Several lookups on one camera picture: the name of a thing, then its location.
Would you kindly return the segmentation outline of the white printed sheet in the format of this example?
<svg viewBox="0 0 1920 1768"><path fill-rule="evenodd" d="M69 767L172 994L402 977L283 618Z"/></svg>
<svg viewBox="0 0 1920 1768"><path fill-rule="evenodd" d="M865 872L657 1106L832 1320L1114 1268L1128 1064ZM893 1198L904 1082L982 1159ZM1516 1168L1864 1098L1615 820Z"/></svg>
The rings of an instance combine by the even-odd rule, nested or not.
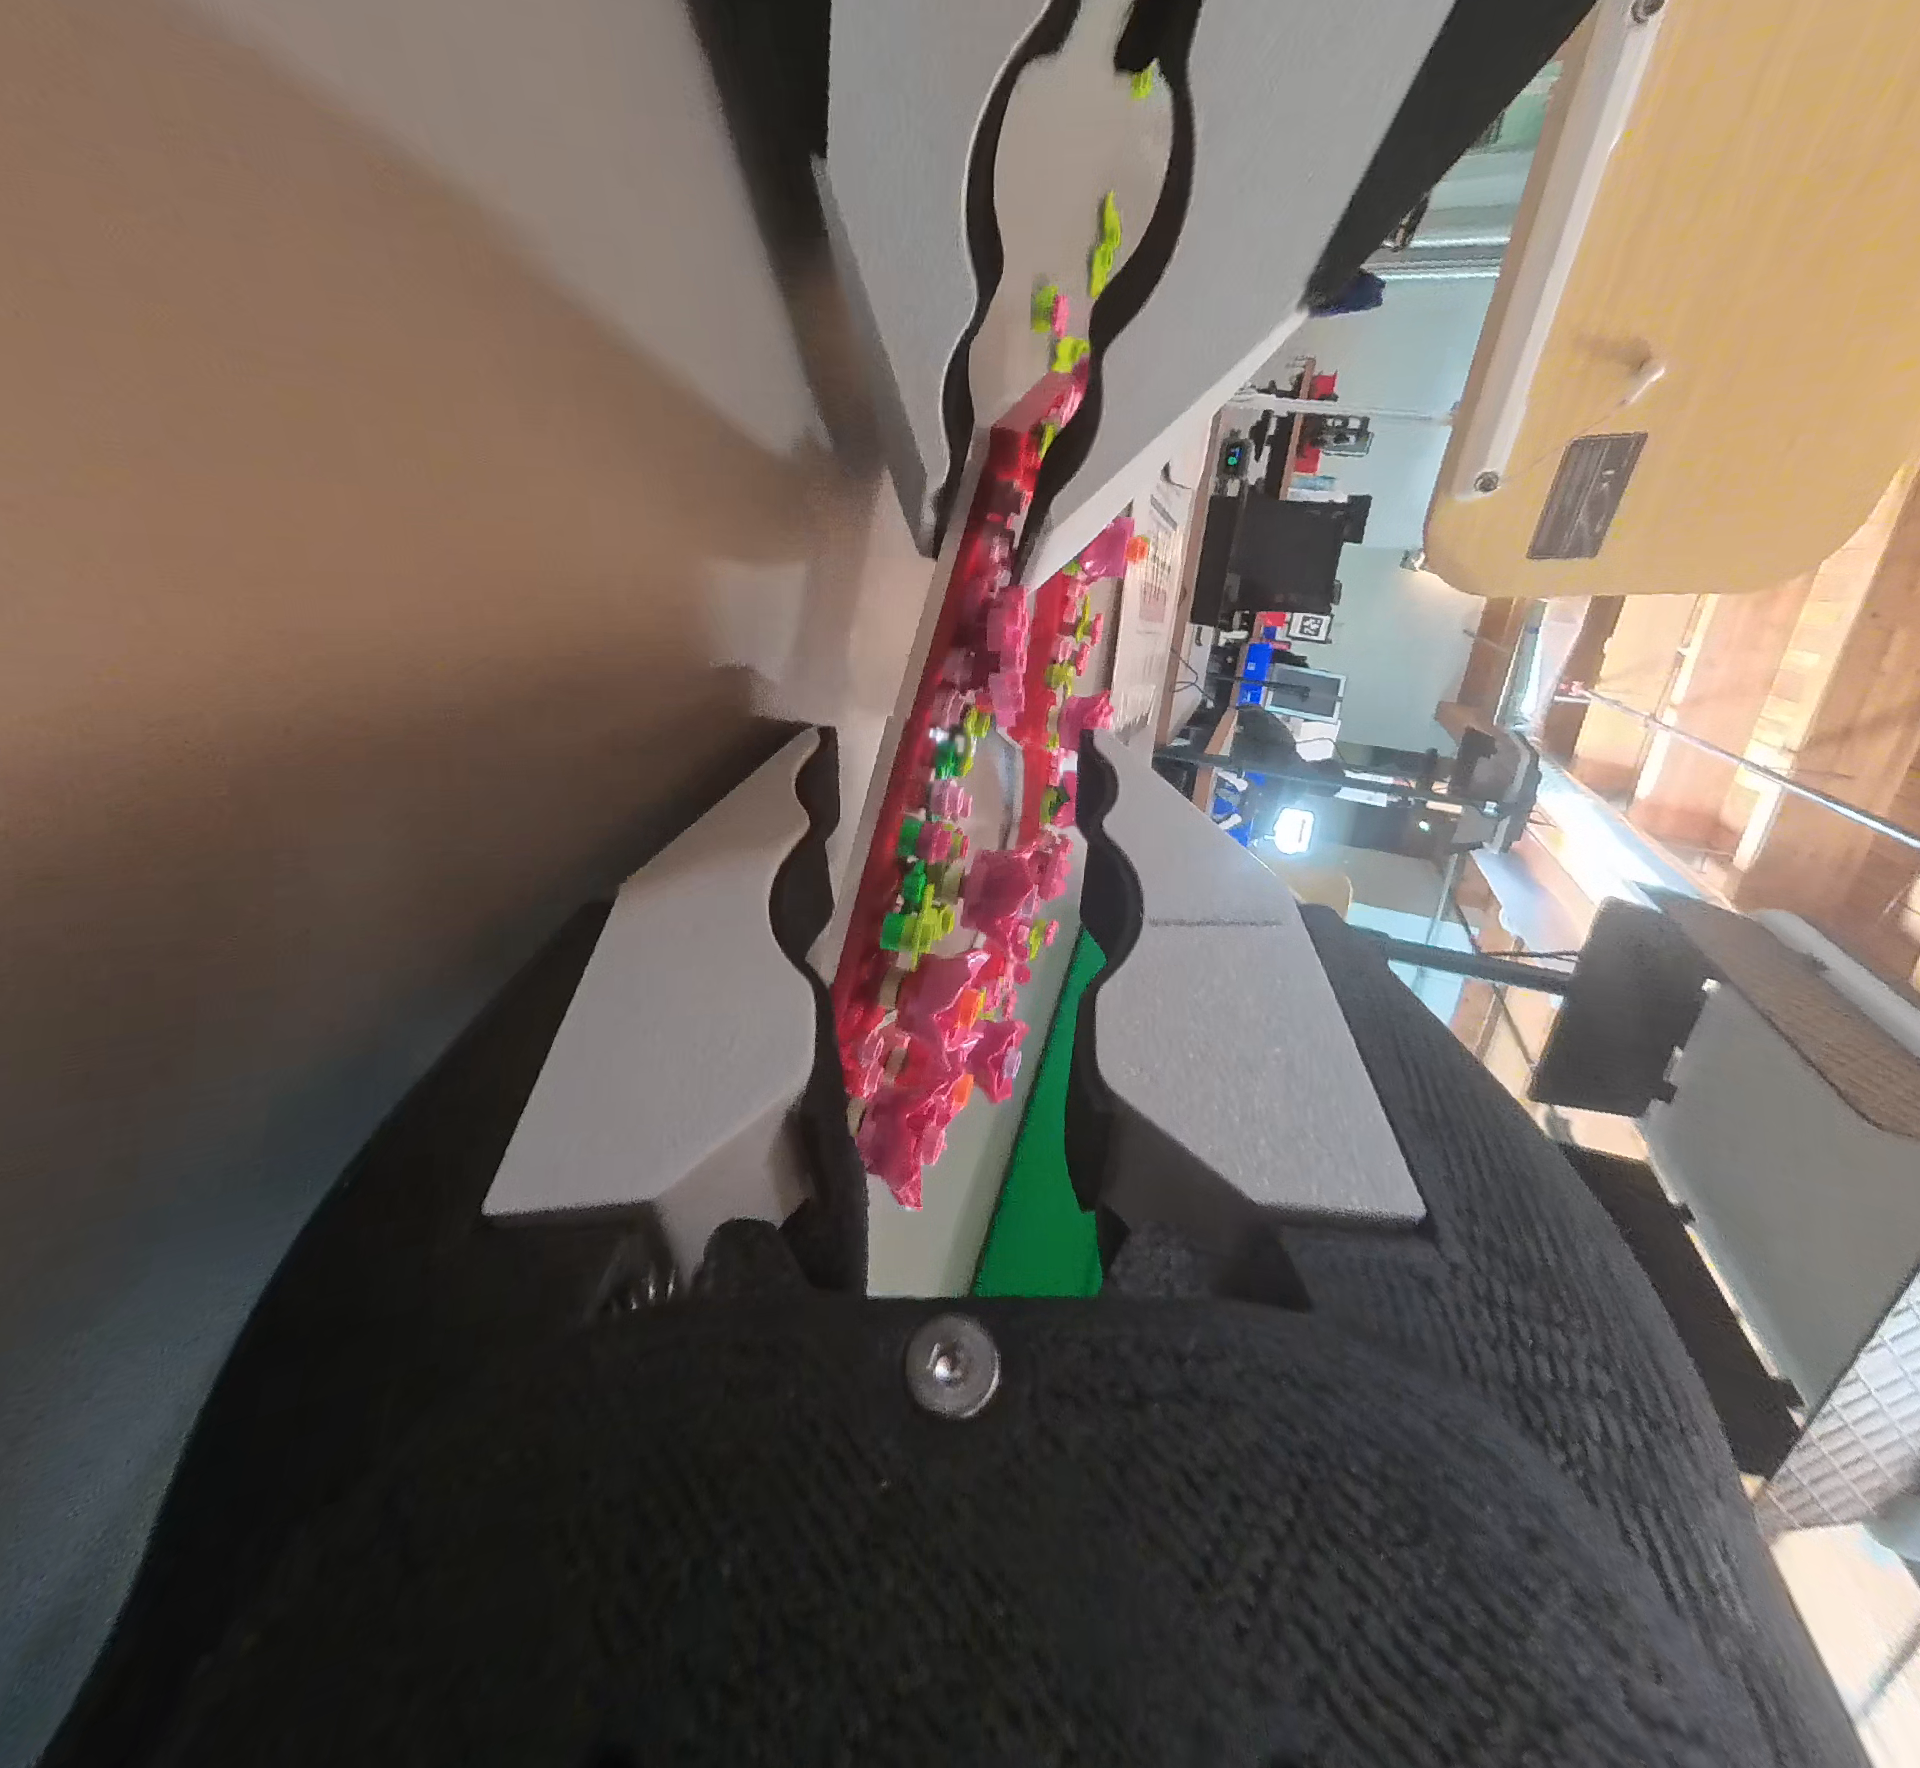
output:
<svg viewBox="0 0 1920 1768"><path fill-rule="evenodd" d="M1193 489L1176 483L1167 470L1134 502L1136 538L1147 550L1129 571L1129 598L1152 645L1163 645L1176 627L1195 506L1200 502Z"/></svg>

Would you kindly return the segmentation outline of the black pole with clamp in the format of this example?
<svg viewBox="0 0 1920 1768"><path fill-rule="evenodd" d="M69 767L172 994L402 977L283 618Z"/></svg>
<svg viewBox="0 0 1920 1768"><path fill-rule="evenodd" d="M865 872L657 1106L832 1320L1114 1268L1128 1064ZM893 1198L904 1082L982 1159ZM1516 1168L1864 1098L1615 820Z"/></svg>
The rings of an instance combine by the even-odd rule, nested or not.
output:
<svg viewBox="0 0 1920 1768"><path fill-rule="evenodd" d="M1355 927L1355 935L1372 938L1392 964L1433 970L1459 980L1485 982L1499 987L1526 987L1554 992L1571 980L1578 949L1478 949L1449 946L1435 940L1387 935L1372 927Z"/></svg>

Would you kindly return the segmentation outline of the red lego heart flower wreath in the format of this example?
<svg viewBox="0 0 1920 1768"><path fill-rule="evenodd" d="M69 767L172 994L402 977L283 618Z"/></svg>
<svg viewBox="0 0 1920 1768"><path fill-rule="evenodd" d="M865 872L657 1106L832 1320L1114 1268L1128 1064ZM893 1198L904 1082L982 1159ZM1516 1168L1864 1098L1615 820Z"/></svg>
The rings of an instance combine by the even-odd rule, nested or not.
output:
<svg viewBox="0 0 1920 1768"><path fill-rule="evenodd" d="M1147 558L1116 518L1049 580L1016 567L1043 459L1085 371L988 435L831 982L862 1166L909 1209L971 1100L1009 1100L1022 987L1058 937L1074 855L1078 755L1114 724L1097 678L1109 610Z"/></svg>

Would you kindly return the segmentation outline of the white grid ceiling panel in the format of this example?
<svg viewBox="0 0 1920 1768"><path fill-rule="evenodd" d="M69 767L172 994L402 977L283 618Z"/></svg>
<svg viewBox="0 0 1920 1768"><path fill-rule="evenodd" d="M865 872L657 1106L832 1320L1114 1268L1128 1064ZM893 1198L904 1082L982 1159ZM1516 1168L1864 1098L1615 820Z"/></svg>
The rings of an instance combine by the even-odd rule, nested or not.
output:
<svg viewBox="0 0 1920 1768"><path fill-rule="evenodd" d="M1860 1527L1917 1561L1917 1274L1890 1303L1754 1500L1763 1540Z"/></svg>

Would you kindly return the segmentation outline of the black monitor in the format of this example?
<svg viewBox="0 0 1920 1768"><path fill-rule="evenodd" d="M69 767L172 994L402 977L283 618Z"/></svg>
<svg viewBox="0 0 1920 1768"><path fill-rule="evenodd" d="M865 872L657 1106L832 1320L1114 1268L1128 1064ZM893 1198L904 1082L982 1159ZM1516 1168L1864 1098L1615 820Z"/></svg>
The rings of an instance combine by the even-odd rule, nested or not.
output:
<svg viewBox="0 0 1920 1768"><path fill-rule="evenodd" d="M1372 499L1208 499L1186 620L1226 630L1235 613L1332 613L1340 558L1364 540Z"/></svg>

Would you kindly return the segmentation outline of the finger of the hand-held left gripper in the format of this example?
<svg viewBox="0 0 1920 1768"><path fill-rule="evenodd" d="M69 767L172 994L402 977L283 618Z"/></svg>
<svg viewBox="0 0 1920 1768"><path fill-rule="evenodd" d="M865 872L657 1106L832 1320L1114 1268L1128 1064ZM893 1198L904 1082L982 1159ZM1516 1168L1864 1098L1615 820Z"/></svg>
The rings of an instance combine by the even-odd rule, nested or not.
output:
<svg viewBox="0 0 1920 1768"><path fill-rule="evenodd" d="M1456 0L1197 0L1158 59L1174 148L1091 315L1091 377L1019 541L1047 580L1304 322L1309 274Z"/></svg>
<svg viewBox="0 0 1920 1768"><path fill-rule="evenodd" d="M1003 268L995 155L1025 69L1083 0L828 0L828 267L888 473L923 556L944 544Z"/></svg>

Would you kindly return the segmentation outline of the light wood panel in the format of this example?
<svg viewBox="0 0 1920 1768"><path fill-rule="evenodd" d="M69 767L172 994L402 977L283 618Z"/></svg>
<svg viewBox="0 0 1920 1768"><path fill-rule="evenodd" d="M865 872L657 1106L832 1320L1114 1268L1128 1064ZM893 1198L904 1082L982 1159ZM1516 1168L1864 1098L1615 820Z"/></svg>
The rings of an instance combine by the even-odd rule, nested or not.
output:
<svg viewBox="0 0 1920 1768"><path fill-rule="evenodd" d="M1485 597L1746 593L1915 463L1915 0L1603 0L1428 505Z"/></svg>

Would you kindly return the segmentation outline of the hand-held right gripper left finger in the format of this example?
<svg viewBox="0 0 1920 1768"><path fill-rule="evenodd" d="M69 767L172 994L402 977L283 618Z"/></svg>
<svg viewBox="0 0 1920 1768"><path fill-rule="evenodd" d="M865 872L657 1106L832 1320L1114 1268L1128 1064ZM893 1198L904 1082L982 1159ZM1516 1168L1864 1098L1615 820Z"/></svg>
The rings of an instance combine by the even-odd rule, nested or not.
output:
<svg viewBox="0 0 1920 1768"><path fill-rule="evenodd" d="M868 1184L828 987L836 735L792 728L615 892L484 1196L501 1223L619 1223L691 1280L732 1220L865 1291Z"/></svg>

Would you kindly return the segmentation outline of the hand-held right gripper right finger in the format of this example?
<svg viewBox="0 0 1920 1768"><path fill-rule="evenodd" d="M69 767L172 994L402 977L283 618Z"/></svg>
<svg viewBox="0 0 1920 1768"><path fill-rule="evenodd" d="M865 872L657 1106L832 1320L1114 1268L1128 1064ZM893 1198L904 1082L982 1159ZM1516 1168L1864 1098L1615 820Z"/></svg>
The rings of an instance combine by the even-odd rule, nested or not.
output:
<svg viewBox="0 0 1920 1768"><path fill-rule="evenodd" d="M1298 896L1097 728L1078 755L1069 1180L1128 1227L1408 1230L1428 1207Z"/></svg>

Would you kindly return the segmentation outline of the green board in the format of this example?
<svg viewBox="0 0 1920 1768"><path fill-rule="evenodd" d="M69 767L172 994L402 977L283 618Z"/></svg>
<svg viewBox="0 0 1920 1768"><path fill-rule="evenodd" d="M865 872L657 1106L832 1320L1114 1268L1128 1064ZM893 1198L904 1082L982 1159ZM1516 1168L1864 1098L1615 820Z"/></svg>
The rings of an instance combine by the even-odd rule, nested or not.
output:
<svg viewBox="0 0 1920 1768"><path fill-rule="evenodd" d="M1095 1215L1082 1207L1069 1176L1067 1104L1082 1001L1104 964L1097 943L1079 935L978 1260L975 1297L1052 1300L1100 1291Z"/></svg>

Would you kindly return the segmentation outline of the grey box unit black panels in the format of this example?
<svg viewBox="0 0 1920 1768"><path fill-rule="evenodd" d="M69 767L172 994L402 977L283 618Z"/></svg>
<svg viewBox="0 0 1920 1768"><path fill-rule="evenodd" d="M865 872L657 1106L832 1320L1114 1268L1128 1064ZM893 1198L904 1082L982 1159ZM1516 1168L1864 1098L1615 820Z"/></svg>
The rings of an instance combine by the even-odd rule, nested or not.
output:
<svg viewBox="0 0 1920 1768"><path fill-rule="evenodd" d="M1915 994L1799 917L1656 898L1598 909L1532 1095L1636 1125L1813 1409L1915 1272Z"/></svg>

